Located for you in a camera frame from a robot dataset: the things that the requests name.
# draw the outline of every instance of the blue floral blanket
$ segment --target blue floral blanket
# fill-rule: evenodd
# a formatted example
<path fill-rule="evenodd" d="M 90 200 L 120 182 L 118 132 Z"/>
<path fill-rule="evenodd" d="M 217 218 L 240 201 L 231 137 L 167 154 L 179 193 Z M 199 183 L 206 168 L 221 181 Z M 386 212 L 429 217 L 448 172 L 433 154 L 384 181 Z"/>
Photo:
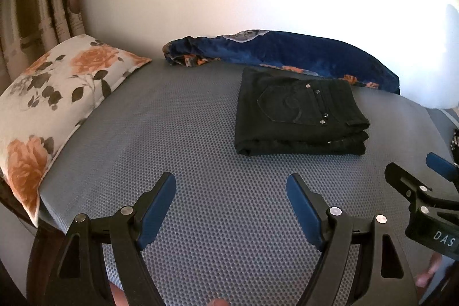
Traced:
<path fill-rule="evenodd" d="M 399 79 L 378 59 L 348 43 L 329 38 L 273 30 L 245 30 L 238 34 L 185 37 L 163 47 L 171 64 L 198 66 L 212 60 L 269 66 L 352 85 L 400 93 Z"/>

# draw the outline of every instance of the metal screw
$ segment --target metal screw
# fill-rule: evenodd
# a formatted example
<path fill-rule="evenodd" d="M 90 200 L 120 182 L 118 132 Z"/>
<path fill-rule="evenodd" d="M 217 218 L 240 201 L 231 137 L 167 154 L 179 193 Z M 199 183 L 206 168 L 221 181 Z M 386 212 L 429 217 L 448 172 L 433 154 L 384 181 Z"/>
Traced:
<path fill-rule="evenodd" d="M 337 208 L 335 206 L 330 208 L 330 214 L 332 216 L 340 216 L 343 211 L 340 208 Z"/>
<path fill-rule="evenodd" d="M 134 209 L 132 209 L 131 206 L 125 206 L 125 207 L 121 208 L 121 214 L 123 214 L 124 216 L 128 216 L 133 211 L 134 211 Z"/>
<path fill-rule="evenodd" d="M 77 216 L 75 217 L 75 222 L 81 223 L 85 219 L 86 219 L 86 214 L 80 213 L 80 214 L 77 214 Z"/>
<path fill-rule="evenodd" d="M 379 223 L 386 223 L 387 222 L 387 218 L 385 216 L 383 216 L 382 214 L 378 214 L 376 216 L 376 220 L 379 222 Z"/>

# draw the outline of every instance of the floral pillow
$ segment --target floral pillow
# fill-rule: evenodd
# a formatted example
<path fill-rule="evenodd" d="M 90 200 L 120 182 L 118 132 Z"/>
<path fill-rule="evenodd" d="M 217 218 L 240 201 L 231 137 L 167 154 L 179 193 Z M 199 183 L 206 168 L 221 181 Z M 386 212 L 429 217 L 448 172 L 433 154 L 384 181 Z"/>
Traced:
<path fill-rule="evenodd" d="M 54 47 L 0 96 L 0 168 L 38 225 L 38 187 L 67 140 L 137 68 L 150 62 L 87 35 Z"/>

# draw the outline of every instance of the mesh mattress cover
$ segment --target mesh mattress cover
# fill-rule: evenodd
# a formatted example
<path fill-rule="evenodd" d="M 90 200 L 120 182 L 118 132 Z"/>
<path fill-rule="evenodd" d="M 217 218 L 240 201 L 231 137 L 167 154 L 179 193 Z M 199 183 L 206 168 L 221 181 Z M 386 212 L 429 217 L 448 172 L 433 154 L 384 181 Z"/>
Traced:
<path fill-rule="evenodd" d="M 42 183 L 42 201 L 59 227 L 66 232 L 80 212 L 97 218 L 133 204 L 169 171 L 177 193 L 142 254 L 165 303 L 221 297 L 232 306 L 295 305 L 320 256 L 286 197 L 286 178 L 298 172 L 330 205 L 358 217 L 385 214 L 412 272 L 423 269 L 431 251 L 403 234 L 408 202 L 385 182 L 384 168 L 396 161 L 456 193 L 425 166 L 431 151 L 450 159 L 426 109 L 353 88 L 371 123 L 365 155 L 249 158 L 233 145 L 243 68 L 172 67 L 158 59 L 129 77 L 72 136 Z M 346 303 L 357 254 L 353 246 L 336 305 Z M 109 279 L 121 286 L 109 245 L 104 256 Z"/>

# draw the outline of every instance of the jeans back pocket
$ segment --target jeans back pocket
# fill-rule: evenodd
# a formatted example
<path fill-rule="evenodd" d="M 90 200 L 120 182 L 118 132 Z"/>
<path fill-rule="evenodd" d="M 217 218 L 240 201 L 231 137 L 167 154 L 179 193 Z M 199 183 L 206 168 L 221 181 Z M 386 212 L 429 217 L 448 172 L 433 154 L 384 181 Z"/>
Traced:
<path fill-rule="evenodd" d="M 261 111 L 274 122 L 320 125 L 322 119 L 314 90 L 307 82 L 268 86 L 256 102 Z"/>

